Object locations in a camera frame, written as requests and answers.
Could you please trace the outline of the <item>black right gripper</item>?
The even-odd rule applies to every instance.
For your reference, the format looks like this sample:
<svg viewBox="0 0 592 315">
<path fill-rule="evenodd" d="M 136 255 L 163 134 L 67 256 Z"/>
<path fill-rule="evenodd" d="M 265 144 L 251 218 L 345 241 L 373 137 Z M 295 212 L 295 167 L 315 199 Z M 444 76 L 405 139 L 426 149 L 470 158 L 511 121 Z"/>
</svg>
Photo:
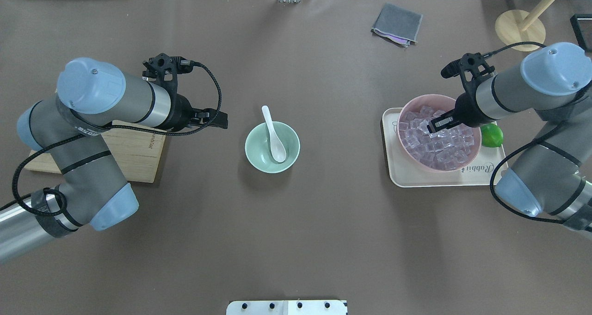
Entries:
<svg viewBox="0 0 592 315">
<path fill-rule="evenodd" d="M 478 128 L 489 123 L 491 123 L 491 118 L 480 110 L 476 104 L 475 96 L 464 93 L 456 99 L 455 106 L 451 111 L 429 121 L 427 129 L 430 134 L 435 134 L 461 124 Z"/>
</svg>

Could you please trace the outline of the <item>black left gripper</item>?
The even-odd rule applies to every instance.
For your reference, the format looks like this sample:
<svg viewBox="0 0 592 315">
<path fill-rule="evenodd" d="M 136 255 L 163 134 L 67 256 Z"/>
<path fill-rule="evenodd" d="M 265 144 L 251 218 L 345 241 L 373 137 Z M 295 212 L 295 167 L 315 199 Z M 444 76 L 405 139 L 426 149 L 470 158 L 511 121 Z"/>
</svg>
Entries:
<svg viewBox="0 0 592 315">
<path fill-rule="evenodd" d="M 181 94 L 176 95 L 171 111 L 171 119 L 167 122 L 167 130 L 171 132 L 179 132 L 184 128 L 191 128 L 193 125 L 205 125 L 209 121 L 212 121 L 210 127 L 228 129 L 228 114 L 224 112 L 216 114 L 216 109 L 213 108 L 193 108 L 189 100 Z"/>
</svg>

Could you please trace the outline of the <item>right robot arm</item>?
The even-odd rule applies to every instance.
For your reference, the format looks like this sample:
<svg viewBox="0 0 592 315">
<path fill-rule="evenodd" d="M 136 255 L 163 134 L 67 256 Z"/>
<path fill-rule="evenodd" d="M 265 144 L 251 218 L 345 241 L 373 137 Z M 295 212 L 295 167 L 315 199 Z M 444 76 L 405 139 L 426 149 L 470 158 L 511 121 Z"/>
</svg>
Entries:
<svg viewBox="0 0 592 315">
<path fill-rule="evenodd" d="M 517 216 L 591 237 L 591 181 L 580 174 L 592 149 L 591 59 L 574 43 L 534 45 L 536 51 L 499 73 L 487 63 L 498 51 L 467 53 L 446 65 L 442 77 L 460 77 L 464 92 L 428 129 L 480 128 L 534 110 L 544 126 L 494 168 L 496 176 L 514 159 L 498 182 L 490 179 L 491 195 Z"/>
</svg>

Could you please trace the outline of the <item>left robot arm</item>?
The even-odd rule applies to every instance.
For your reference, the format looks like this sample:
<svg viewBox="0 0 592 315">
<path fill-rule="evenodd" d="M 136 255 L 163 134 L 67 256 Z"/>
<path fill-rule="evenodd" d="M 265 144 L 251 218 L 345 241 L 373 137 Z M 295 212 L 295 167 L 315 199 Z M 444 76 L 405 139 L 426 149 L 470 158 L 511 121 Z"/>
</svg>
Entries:
<svg viewBox="0 0 592 315">
<path fill-rule="evenodd" d="M 200 62 L 159 54 L 143 64 L 141 77 L 87 57 L 68 62 L 52 99 L 36 102 L 17 121 L 19 138 L 34 150 L 16 168 L 13 200 L 1 208 L 1 262 L 22 256 L 89 225 L 97 231 L 129 218 L 139 209 L 131 184 L 103 134 L 125 129 L 186 136 L 206 127 L 228 127 L 228 115 L 198 109 L 178 93 L 178 75 Z M 19 193 L 24 167 L 49 153 L 65 181 L 27 195 Z"/>
</svg>

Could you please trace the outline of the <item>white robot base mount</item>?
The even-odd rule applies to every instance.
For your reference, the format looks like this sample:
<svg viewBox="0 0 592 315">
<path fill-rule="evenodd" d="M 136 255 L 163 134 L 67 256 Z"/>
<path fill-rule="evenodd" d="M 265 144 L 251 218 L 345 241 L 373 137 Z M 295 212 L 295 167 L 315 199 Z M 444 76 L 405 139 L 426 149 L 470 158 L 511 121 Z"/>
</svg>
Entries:
<svg viewBox="0 0 592 315">
<path fill-rule="evenodd" d="M 230 302 L 227 315 L 347 315 L 342 300 L 256 300 Z"/>
</svg>

